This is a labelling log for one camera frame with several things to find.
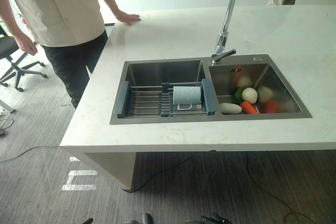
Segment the cup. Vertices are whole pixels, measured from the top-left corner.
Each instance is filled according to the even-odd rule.
[[[190,110],[193,104],[201,103],[201,87],[173,87],[173,104],[178,110]],[[180,105],[190,104],[190,107],[182,109]]]

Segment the floor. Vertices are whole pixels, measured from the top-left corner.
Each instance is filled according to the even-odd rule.
[[[0,160],[35,145],[58,146],[74,113],[63,84],[38,49],[37,56],[24,61],[45,62],[46,67],[34,69],[48,74],[48,79],[25,75],[20,85],[23,93],[13,89],[14,81],[8,82],[8,88],[0,86],[0,98],[16,109],[0,118],[14,119],[0,137]],[[9,121],[0,121],[0,126],[8,126]],[[191,155],[138,154],[135,186]],[[336,151],[254,152],[248,157],[250,173],[264,189],[316,223],[336,223]],[[100,174],[73,177],[71,184],[91,185],[88,190],[63,190],[69,173],[78,170],[95,174],[60,148],[37,148],[0,163],[0,223],[82,224],[92,217],[93,224],[120,224],[140,222],[141,215],[149,212],[157,224],[183,224],[213,211],[232,224],[284,223],[290,212],[249,179],[242,152],[196,153],[132,194]],[[291,215],[286,223],[312,222]]]

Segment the white countertop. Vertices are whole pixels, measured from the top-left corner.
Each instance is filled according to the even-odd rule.
[[[207,57],[225,8],[116,24],[61,146],[86,152],[336,149],[336,6],[235,7],[226,48],[269,54],[313,118],[110,125],[125,61]]]

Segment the dish rack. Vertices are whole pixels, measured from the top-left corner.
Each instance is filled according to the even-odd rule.
[[[173,105],[174,86],[201,87],[201,103],[193,104],[190,110],[178,110],[177,105]],[[161,86],[130,86],[128,81],[124,81],[113,110],[118,118],[213,115],[215,111],[214,88],[208,79],[201,82],[165,82]]]

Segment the black pants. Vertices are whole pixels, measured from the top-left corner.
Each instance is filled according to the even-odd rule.
[[[76,108],[108,37],[106,31],[89,42],[69,47],[45,47],[44,51],[55,74],[63,81],[71,103]]]

